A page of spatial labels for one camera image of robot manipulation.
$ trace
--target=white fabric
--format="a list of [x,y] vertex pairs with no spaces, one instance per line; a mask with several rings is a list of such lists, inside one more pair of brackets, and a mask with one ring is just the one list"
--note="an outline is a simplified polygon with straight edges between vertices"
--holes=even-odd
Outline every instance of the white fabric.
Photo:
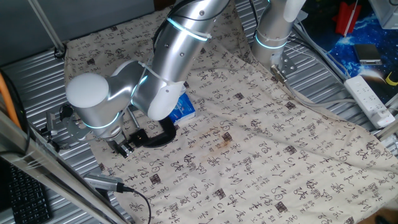
[[[69,79],[103,76],[125,60],[145,62],[168,9],[71,41]],[[91,142],[105,174],[124,180],[152,205],[152,223],[356,223],[397,197],[398,163],[363,128],[292,99],[254,60],[234,4],[196,57],[187,94],[196,117],[157,149],[123,159]],[[150,134],[158,124],[136,114]],[[132,120],[124,116],[124,132]],[[145,202],[116,194],[137,223]]]

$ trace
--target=metal frame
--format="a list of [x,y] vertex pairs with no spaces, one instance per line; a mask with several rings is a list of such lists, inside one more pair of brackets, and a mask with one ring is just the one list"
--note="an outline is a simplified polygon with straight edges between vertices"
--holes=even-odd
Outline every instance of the metal frame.
[[[51,149],[46,140],[37,135],[31,140],[26,156],[3,154],[14,164],[42,184],[56,191],[101,223],[129,223],[105,198],[85,182]],[[10,149],[24,153],[26,134],[4,113],[0,112],[0,152]]]
[[41,8],[39,2],[37,0],[28,0],[30,6],[32,6],[33,11],[35,11],[36,16],[39,18],[42,23],[45,31],[47,31],[48,35],[51,38],[51,41],[54,43],[55,48],[58,50],[58,55],[63,55],[65,53],[65,46],[62,44],[60,38],[55,32],[54,28],[51,26],[51,23],[47,16],[45,15],[43,9]]

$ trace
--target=gray cable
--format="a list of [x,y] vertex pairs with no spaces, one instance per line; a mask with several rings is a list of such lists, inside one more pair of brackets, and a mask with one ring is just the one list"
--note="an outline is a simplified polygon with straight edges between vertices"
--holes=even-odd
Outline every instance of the gray cable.
[[337,104],[337,103],[356,103],[356,101],[354,99],[332,100],[332,101],[324,102],[324,103],[309,103],[309,102],[301,99],[301,97],[299,97],[296,94],[296,92],[293,90],[293,88],[290,86],[290,84],[288,82],[285,82],[285,85],[286,85],[287,89],[290,92],[292,92],[294,97],[296,97],[296,99],[298,99],[305,106],[309,106],[309,107],[326,107],[328,105],[334,105],[334,104]]

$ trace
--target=black curved object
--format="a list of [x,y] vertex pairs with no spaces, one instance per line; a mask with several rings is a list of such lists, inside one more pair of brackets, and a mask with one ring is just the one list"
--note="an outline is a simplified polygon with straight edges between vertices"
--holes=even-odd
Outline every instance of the black curved object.
[[375,217],[374,222],[376,224],[391,224],[385,218],[381,217],[380,215]]
[[165,119],[160,120],[159,124],[163,129],[161,134],[158,134],[153,138],[149,138],[146,132],[143,129],[140,129],[130,135],[129,143],[133,143],[136,147],[160,147],[173,141],[177,134],[173,121],[169,117],[166,117]]

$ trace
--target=cable connector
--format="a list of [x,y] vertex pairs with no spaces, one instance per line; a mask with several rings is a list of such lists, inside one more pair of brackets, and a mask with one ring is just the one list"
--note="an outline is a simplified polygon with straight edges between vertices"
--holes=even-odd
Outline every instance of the cable connector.
[[284,84],[287,81],[285,75],[282,74],[282,72],[280,72],[280,70],[276,65],[271,66],[271,72],[272,74],[275,75],[276,79],[278,79],[278,81],[280,81],[282,84]]

